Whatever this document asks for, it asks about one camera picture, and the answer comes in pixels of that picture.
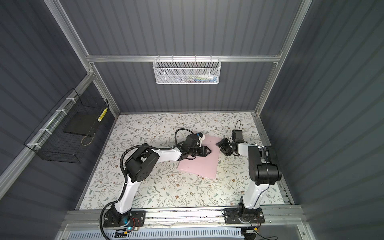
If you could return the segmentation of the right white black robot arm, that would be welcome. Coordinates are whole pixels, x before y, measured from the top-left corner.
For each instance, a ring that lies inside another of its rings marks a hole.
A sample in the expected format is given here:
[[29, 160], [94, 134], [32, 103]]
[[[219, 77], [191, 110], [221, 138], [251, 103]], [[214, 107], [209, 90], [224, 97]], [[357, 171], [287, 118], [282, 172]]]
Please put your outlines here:
[[227, 225], [265, 223], [264, 213], [260, 207], [261, 201], [267, 190], [282, 178], [278, 165], [273, 163], [277, 159], [274, 148], [247, 143], [241, 130], [233, 130], [231, 141], [224, 138], [216, 143], [216, 146], [226, 156], [247, 157], [251, 180], [237, 207], [222, 209], [225, 223]]

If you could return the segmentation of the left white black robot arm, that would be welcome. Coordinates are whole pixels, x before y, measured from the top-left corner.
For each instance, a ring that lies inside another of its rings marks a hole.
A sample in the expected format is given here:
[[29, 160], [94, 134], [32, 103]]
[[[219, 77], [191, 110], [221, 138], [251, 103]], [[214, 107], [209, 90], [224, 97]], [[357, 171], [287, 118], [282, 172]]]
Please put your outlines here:
[[104, 239], [109, 239], [104, 231], [106, 216], [111, 217], [114, 225], [129, 232], [139, 226], [139, 220], [131, 215], [133, 199], [140, 183], [148, 178], [155, 165], [166, 161], [192, 161], [197, 157], [207, 157], [212, 150], [203, 145], [204, 139], [203, 133], [180, 128], [175, 131], [175, 143], [172, 147], [157, 148], [141, 144], [125, 150], [120, 157], [120, 170], [124, 177], [121, 193], [117, 200], [103, 207], [99, 217], [100, 231]]

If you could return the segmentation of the pink folder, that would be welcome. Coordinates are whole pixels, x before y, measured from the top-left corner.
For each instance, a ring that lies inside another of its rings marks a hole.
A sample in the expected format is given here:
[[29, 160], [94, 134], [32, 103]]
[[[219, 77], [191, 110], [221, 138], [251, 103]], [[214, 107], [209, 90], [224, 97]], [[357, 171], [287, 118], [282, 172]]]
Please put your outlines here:
[[215, 179], [220, 155], [220, 148], [216, 144], [220, 140], [219, 137], [206, 136], [203, 145], [207, 146], [212, 152], [207, 157], [196, 157], [194, 160], [180, 161], [178, 170], [212, 180]]

